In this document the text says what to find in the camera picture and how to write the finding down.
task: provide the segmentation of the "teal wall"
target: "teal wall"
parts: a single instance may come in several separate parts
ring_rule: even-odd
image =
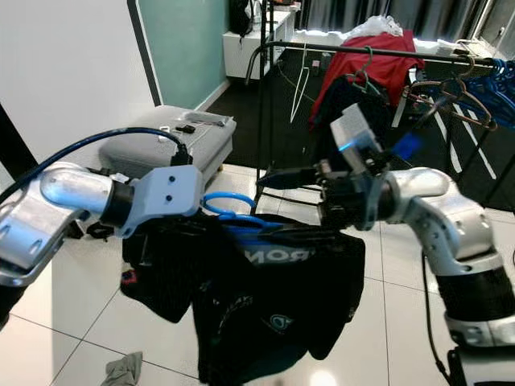
[[[139,0],[163,103],[195,108],[225,80],[227,0]]]

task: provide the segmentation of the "white cabinet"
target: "white cabinet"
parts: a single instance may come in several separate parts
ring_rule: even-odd
[[[274,12],[274,33],[276,41],[290,42],[295,32],[295,12]],[[266,38],[268,39],[269,25],[266,25]],[[224,59],[225,73],[227,76],[236,78],[245,78],[247,67],[249,65],[250,56],[259,47],[261,42],[261,26],[254,26],[254,31],[250,32],[244,38],[232,32],[224,34]],[[276,60],[283,52],[284,47],[275,47],[274,59]],[[254,62],[251,79],[259,79],[259,61],[258,55]],[[270,63],[266,62],[265,73],[270,70]]]

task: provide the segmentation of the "gray cloth on floor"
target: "gray cloth on floor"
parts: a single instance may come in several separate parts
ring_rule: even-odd
[[[101,386],[136,386],[142,372],[143,353],[128,354],[105,365],[107,378]]]

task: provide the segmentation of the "white tile floor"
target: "white tile floor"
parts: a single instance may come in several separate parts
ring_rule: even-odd
[[[254,176],[253,170],[226,166],[209,191],[252,196]],[[312,191],[274,193],[317,200]],[[225,203],[225,207],[247,209],[241,203]],[[314,207],[279,199],[262,199],[258,210],[319,222]],[[515,281],[511,261],[515,219],[500,211],[488,213]],[[427,342],[420,248],[413,234],[408,228],[387,224],[367,233],[348,232],[367,244],[365,291],[356,317],[323,362],[306,355],[290,370],[252,385],[444,385]],[[142,386],[199,384],[191,312],[173,325],[122,296],[117,291],[120,261],[120,241],[67,242],[0,333],[1,386],[98,386],[105,378],[105,364],[132,351],[143,351]],[[435,341],[444,359],[453,345],[433,277],[430,289]]]

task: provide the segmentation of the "clothing rack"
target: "clothing rack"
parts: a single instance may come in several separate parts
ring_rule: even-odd
[[[266,10],[269,8],[270,17],[269,20],[267,20],[266,17]],[[269,26],[269,37],[266,38],[266,25],[268,22]],[[325,52],[347,52],[347,53],[355,53],[355,54],[364,54],[364,55],[370,55],[369,51],[366,48],[360,48],[360,47],[342,47],[342,46],[331,46],[331,45],[323,45],[323,44],[313,44],[313,43],[292,43],[292,42],[283,42],[283,41],[275,41],[274,39],[274,1],[273,0],[262,0],[262,22],[261,22],[261,43],[258,48],[253,52],[249,59],[249,65],[247,67],[247,73],[245,78],[245,84],[249,84],[250,77],[252,74],[252,70],[254,67],[254,63],[256,61],[256,58],[261,53],[266,52],[266,50],[269,50],[268,53],[268,59],[265,57],[265,55],[260,55],[260,67],[259,67],[259,105],[258,105],[258,130],[257,130],[257,168],[256,168],[256,178],[261,178],[261,166],[262,166],[262,136],[263,136],[263,130],[264,130],[264,108],[265,108],[265,93],[263,88],[263,78],[265,77],[265,67],[266,67],[266,61],[268,60],[270,62],[270,72],[274,69],[274,48],[275,47],[284,47],[284,48],[290,48],[290,49],[297,49],[297,50],[303,50],[303,51],[325,51]],[[416,58],[416,59],[422,59],[422,60],[429,60],[429,61],[437,61],[437,62],[444,62],[449,64],[467,64],[469,65],[469,59],[467,57],[463,56],[456,56],[456,57],[449,57],[449,56],[442,56],[442,55],[434,55],[434,54],[424,54],[419,52],[408,52],[408,51],[393,51],[393,50],[381,50],[381,49],[374,49],[373,50],[374,55],[388,55],[388,56],[397,56],[397,57],[404,57],[404,58]],[[487,68],[493,67],[493,61],[491,58],[481,58],[481,59],[475,59],[475,65],[484,66]],[[266,172],[270,171],[272,167],[274,166],[274,119],[272,111],[274,109],[274,88],[273,88],[274,82],[271,82],[270,85],[270,122],[269,122],[269,152],[270,152],[270,158],[268,160],[268,165],[266,166]],[[478,155],[480,146],[484,141],[486,140],[486,137],[489,135],[490,131],[486,130],[482,138],[480,139],[480,143],[478,146],[474,149],[473,154],[469,157],[468,161],[466,162],[469,166],[472,163],[472,160]],[[501,187],[504,180],[508,177],[509,172],[513,168],[513,164],[515,163],[515,156],[511,158],[508,165],[505,167],[503,172],[501,173],[500,178],[497,180],[496,184],[492,188],[492,190],[487,194],[486,199],[482,203],[483,205],[486,205],[488,201],[495,195],[496,191]],[[466,170],[463,170],[462,174],[460,175],[460,178],[463,177],[463,174]],[[259,199],[262,195],[266,195],[269,197],[274,197],[278,199],[283,199],[286,201],[291,202],[299,202],[298,200],[292,200],[292,199],[286,199],[283,197],[279,197],[276,195],[272,195],[270,193],[264,192],[263,187],[257,187],[256,195],[254,197],[254,201],[256,202],[256,207],[259,202]]]

